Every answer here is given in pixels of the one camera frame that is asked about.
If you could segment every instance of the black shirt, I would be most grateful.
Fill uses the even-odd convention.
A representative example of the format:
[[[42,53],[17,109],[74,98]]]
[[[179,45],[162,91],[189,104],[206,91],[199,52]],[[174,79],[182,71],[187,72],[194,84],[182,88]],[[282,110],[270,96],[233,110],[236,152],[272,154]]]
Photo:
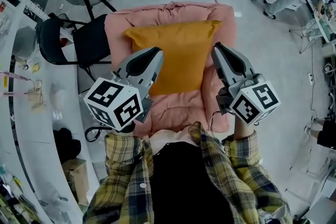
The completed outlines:
[[[154,223],[233,223],[226,198],[210,181],[202,150],[186,142],[153,156]]]

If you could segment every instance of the cardboard box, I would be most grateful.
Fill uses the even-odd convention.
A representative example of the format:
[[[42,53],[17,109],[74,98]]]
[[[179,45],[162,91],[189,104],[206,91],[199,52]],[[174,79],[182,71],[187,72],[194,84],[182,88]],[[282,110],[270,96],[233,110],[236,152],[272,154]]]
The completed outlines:
[[[89,190],[86,161],[78,158],[70,159],[62,164],[62,168],[75,198],[77,196],[78,204],[89,205],[86,196]]]

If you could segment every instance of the cable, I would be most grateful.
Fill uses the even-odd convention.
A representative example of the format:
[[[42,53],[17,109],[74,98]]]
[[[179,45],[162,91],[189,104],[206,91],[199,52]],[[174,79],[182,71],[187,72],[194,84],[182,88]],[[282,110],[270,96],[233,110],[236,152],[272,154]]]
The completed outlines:
[[[323,67],[323,73],[328,76],[328,77],[332,77],[334,75],[336,69],[333,68],[331,63],[327,63],[325,64],[325,66]]]
[[[100,133],[101,133],[101,130],[111,130],[111,129],[112,129],[111,127],[107,127],[107,126],[93,126],[93,127],[87,128],[87,129],[85,130],[85,133],[84,133],[84,135],[85,135],[85,139],[86,139],[86,141],[88,141],[88,142],[94,142],[94,141],[96,141],[96,140],[98,139],[98,137],[99,137],[99,135],[100,135]],[[91,131],[93,131],[93,130],[98,130],[98,132],[97,132],[97,134],[94,136],[93,139],[90,139],[90,138],[88,137],[88,134],[89,134]]]
[[[317,111],[316,109],[313,108],[314,104],[314,87],[315,87],[315,76],[314,76],[314,62],[313,62],[313,46],[311,46],[311,74],[313,76],[313,81],[312,81],[312,89],[311,89],[311,103],[310,103],[310,110],[315,112],[316,119],[319,120],[319,117],[317,116]]]
[[[212,114],[212,117],[211,117],[210,121],[209,121],[210,132],[211,132],[211,134],[212,134],[213,137],[215,137],[214,132],[213,132],[213,130],[212,130],[213,118],[214,118],[214,116],[215,116],[216,114],[218,114],[218,113],[220,113],[220,111],[216,111],[216,112],[214,112],[214,113]]]
[[[35,82],[32,79],[28,79],[28,80],[30,80],[34,84],[34,89],[36,89]]]

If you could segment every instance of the white desk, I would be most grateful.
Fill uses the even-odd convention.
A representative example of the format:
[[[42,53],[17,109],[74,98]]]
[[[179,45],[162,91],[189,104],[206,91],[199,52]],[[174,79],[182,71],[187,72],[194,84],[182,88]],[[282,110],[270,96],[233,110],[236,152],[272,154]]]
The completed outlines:
[[[326,43],[331,42],[332,40],[330,39],[329,33],[326,32],[326,29],[323,28],[322,23],[326,24],[326,26],[328,26],[330,28],[330,31],[333,32],[332,28],[330,27],[330,23],[327,20],[327,17],[324,15],[322,17],[322,19],[319,18],[319,16],[317,15],[317,10],[315,8],[315,6],[312,3],[312,0],[305,0],[306,3],[309,5],[309,7],[313,10],[313,18],[312,20],[310,20],[306,25],[308,26],[307,28],[303,29],[289,29],[289,32],[296,32],[298,31],[301,35],[301,38],[309,38],[312,37],[313,39],[309,41],[308,45],[300,51],[300,53],[303,53],[307,48],[309,48],[313,43],[312,41],[315,40],[315,38],[322,36],[323,39],[325,40]]]
[[[25,25],[33,25],[34,22],[30,20],[26,15],[23,14],[25,8],[24,4],[19,4],[16,8],[4,1],[7,4],[6,9],[10,14],[12,21],[9,33],[6,37],[5,47],[0,53],[0,69],[9,71],[10,58],[13,51],[13,44],[15,40],[15,35],[19,29],[20,23]],[[4,78],[0,78],[0,90],[8,91],[8,85],[4,84]],[[9,171],[13,176],[17,177],[21,181],[21,188],[23,195],[31,202],[37,210],[38,216],[42,223],[51,224],[50,219],[42,209],[42,206],[39,204],[35,193],[31,189],[28,179],[24,173],[24,170],[21,166],[20,159],[16,150],[15,141],[13,137],[12,125],[9,117],[9,103],[8,98],[0,98],[0,126],[1,126],[1,135],[0,135],[0,162],[5,165],[7,171]]]
[[[5,0],[0,1],[7,3],[6,12],[10,15],[12,22],[5,40],[5,47],[0,54],[0,70],[9,71],[17,30],[25,26],[34,29],[36,23],[23,14],[24,3],[14,7]],[[68,60],[76,60],[73,44],[66,46],[64,53]],[[51,202],[55,197],[66,198],[66,201],[60,203],[60,211],[68,213],[72,223],[81,223],[83,213],[63,173],[53,134],[53,129],[57,129],[57,126],[66,127],[72,132],[72,137],[80,141],[81,152],[78,158],[86,160],[89,181],[87,198],[90,201],[99,187],[99,182],[93,169],[81,122],[77,92],[77,66],[55,66],[46,62],[39,51],[35,54],[41,62],[38,72],[31,73],[16,65],[15,73],[34,81],[42,81],[45,108],[40,112],[32,112],[26,95],[13,98],[15,131],[22,156],[21,163],[13,137],[8,98],[0,98],[0,126],[2,128],[0,165],[4,164],[6,170],[22,182],[23,194],[35,206],[42,223],[51,224],[51,221],[38,200]],[[4,81],[4,78],[0,78],[1,90],[8,91],[8,82],[4,85]],[[57,113],[50,104],[52,83],[59,83],[67,95],[64,106]],[[33,83],[30,81],[14,80],[14,91],[26,92],[32,87]]]
[[[75,48],[72,45],[64,48],[69,60],[76,60]],[[14,115],[16,122],[17,138],[23,156],[24,164],[29,178],[36,189],[38,196],[45,201],[50,199],[53,192],[58,196],[67,198],[63,203],[63,209],[69,214],[72,223],[81,223],[82,212],[77,205],[73,194],[64,176],[58,157],[54,140],[53,129],[65,127],[72,132],[72,138],[81,142],[81,152],[78,158],[86,160],[89,179],[90,201],[99,187],[96,174],[89,155],[84,130],[81,122],[77,92],[77,66],[56,66],[41,59],[41,69],[31,74],[16,66],[15,73],[21,74],[33,80],[42,81],[42,92],[45,109],[42,112],[31,112],[27,98],[14,99]],[[50,103],[51,84],[59,84],[66,93],[64,106],[60,111],[55,111]],[[14,81],[15,91],[25,91],[32,85],[21,80]]]

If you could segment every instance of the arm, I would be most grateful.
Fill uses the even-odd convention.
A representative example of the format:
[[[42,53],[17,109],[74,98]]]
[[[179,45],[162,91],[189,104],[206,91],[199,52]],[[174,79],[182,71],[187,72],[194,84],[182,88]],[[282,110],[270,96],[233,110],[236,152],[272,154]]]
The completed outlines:
[[[83,223],[113,223],[120,217],[134,162],[140,157],[141,140],[110,133],[105,138],[108,176],[96,191]]]
[[[281,223],[291,223],[286,200],[270,181],[266,170],[259,165],[257,133],[254,128],[246,126],[236,117],[235,134],[226,139],[224,149],[239,179],[256,195],[258,209],[272,214]]]
[[[253,126],[247,126],[244,122],[241,121],[239,117],[236,116],[235,120],[235,133],[233,135],[234,140],[244,139],[254,133]]]

